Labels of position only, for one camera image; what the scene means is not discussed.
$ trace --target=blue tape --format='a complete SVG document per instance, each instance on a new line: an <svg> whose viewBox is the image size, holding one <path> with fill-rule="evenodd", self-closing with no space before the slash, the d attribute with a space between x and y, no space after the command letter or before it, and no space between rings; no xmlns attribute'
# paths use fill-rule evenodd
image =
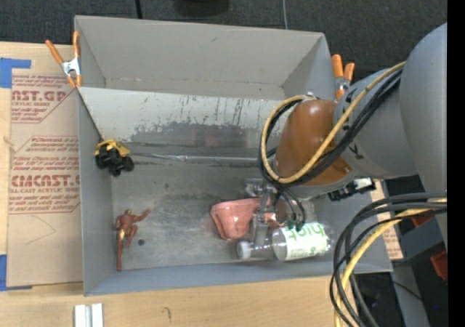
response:
<svg viewBox="0 0 465 327"><path fill-rule="evenodd" d="M7 287L7 255L0 254L0 292L11 291L15 289L30 289L30 286L24 287Z"/></svg>
<svg viewBox="0 0 465 327"><path fill-rule="evenodd" d="M7 255L0 254L0 291L7 290Z"/></svg>
<svg viewBox="0 0 465 327"><path fill-rule="evenodd" d="M16 60L0 57L0 88L12 87L12 69L31 68L31 60Z"/></svg>

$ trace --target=wire bundle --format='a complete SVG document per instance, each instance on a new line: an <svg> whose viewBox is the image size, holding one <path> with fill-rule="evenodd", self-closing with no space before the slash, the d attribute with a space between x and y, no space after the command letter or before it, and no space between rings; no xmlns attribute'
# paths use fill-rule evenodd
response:
<svg viewBox="0 0 465 327"><path fill-rule="evenodd" d="M354 311L345 293L345 286L350 280L352 288L355 291L355 296L360 302L360 308L363 314L367 317L370 326L377 326L376 321L370 314L363 298L360 295L352 274L355 265L364 255L371 244L386 231L389 227L396 225L404 219L411 219L419 216L431 216L447 212L447 193L412 193L397 195L391 198L381 199L373 202L361 209L346 226L344 231L339 236L333 253L333 275L330 282L330 298L335 309L335 325L340 326L343 320L348 326L354 326L352 321L344 314L341 303L344 304L350 317L357 326L362 325L360 316ZM384 212L400 212L391 219L386 219L369 226L356 239L352 241L352 235L355 227L369 217L376 216ZM344 264L346 267L344 272L341 269ZM334 293L334 285L336 285L337 294Z"/></svg>
<svg viewBox="0 0 465 327"><path fill-rule="evenodd" d="M323 173L350 145L358 132L363 128L368 119L374 114L376 109L390 96L396 88L399 87L400 78L402 73L402 67L405 62L402 62L389 70L386 70L379 77L373 80L366 88L364 88L358 96L350 103L349 107L344 111L344 114L336 123L330 134L323 141L322 145L318 148L314 156L305 164L305 166L290 177L282 177L276 174L270 165L269 159L271 159L275 153L276 148L267 150L267 141L271 135L273 128L275 127L278 119L288 110L298 105L302 101L315 100L313 96L294 96L282 101L273 112L271 112L267 121L265 122L262 134L260 137L260 150L258 155L258 164L262 176L268 181L273 187L286 199L288 202L289 198L296 201L297 205L302 211L303 219L297 225L297 228L304 224L305 212L302 204L296 198L295 195L289 190L290 187L303 185L311 179L316 178L318 175ZM331 151L324 153L327 147L331 144L336 133L342 128L344 123L349 118L349 115L354 111L360 101L372 90L377 84L380 84L372 98L360 111L359 115L354 119L351 126L345 130L344 136L338 143L338 145Z"/></svg>

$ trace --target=black toy wheel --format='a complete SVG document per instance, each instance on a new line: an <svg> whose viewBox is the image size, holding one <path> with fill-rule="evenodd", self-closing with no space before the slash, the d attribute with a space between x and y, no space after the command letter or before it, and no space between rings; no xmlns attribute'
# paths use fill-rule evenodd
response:
<svg viewBox="0 0 465 327"><path fill-rule="evenodd" d="M110 173L111 173L114 177L118 177L118 176L121 174L121 170L116 169L116 168L114 168L114 167L108 167L108 171L110 171Z"/></svg>
<svg viewBox="0 0 465 327"><path fill-rule="evenodd" d="M123 165L124 165L125 170L127 170L128 172L134 169L134 162L130 156L123 158Z"/></svg>
<svg viewBox="0 0 465 327"><path fill-rule="evenodd" d="M110 155L105 146L101 146L99 149L99 159L102 163L107 163L110 160Z"/></svg>
<svg viewBox="0 0 465 327"><path fill-rule="evenodd" d="M95 156L95 163L100 169L104 169L107 166L107 164L99 156Z"/></svg>
<svg viewBox="0 0 465 327"><path fill-rule="evenodd" d="M110 162L114 166L117 166L122 162L121 154L116 149L111 149L110 151L108 151L108 156L110 157Z"/></svg>

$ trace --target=orange figurine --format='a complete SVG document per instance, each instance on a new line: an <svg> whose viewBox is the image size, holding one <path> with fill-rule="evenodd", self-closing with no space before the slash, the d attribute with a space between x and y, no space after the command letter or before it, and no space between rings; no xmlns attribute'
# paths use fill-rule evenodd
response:
<svg viewBox="0 0 465 327"><path fill-rule="evenodd" d="M118 216L116 219L115 230L118 232L118 235L116 236L116 241L118 243L118 261L116 264L117 271L121 270L121 255L123 254L124 239L126 239L126 248L129 248L132 238L137 233L137 225L134 223L142 221L149 213L150 210L146 209L143 215L136 216L135 214L132 214L130 209L127 209L124 214Z"/></svg>

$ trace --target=yellow toy car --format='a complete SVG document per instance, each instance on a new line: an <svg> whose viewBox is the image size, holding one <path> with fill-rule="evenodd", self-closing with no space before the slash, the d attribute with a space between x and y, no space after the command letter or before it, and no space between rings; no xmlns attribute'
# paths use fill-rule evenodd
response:
<svg viewBox="0 0 465 327"><path fill-rule="evenodd" d="M94 157L100 169L108 168L110 173L117 177L122 170L132 171L134 169L134 162L129 154L129 149L115 140L106 140L97 145Z"/></svg>

